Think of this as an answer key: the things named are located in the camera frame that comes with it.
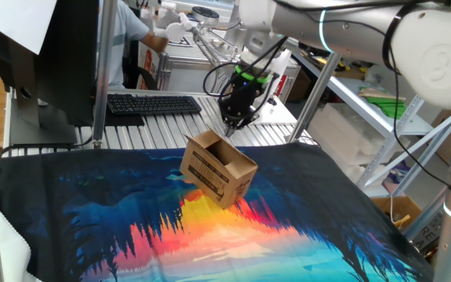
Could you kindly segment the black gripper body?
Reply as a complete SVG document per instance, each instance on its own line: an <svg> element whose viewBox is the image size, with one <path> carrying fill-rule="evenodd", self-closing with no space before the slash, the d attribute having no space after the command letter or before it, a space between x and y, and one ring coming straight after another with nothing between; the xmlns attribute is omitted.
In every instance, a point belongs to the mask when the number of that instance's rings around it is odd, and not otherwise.
<svg viewBox="0 0 451 282"><path fill-rule="evenodd" d="M251 106L265 92L267 84L238 78L233 80L232 85L233 90L218 100L222 119L252 119L255 110L252 110Z"/></svg>

